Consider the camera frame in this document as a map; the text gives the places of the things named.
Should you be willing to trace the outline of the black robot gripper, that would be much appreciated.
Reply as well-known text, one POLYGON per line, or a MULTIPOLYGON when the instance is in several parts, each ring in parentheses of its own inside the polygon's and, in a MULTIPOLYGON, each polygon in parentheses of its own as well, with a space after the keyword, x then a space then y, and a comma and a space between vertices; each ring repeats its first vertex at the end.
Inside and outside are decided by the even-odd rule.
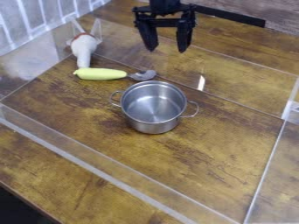
POLYGON ((181 3, 181 0, 149 0, 146 6, 134 7, 132 12, 146 50, 152 52, 158 45, 154 27, 177 27, 177 49, 182 53, 192 42, 194 6, 181 3))

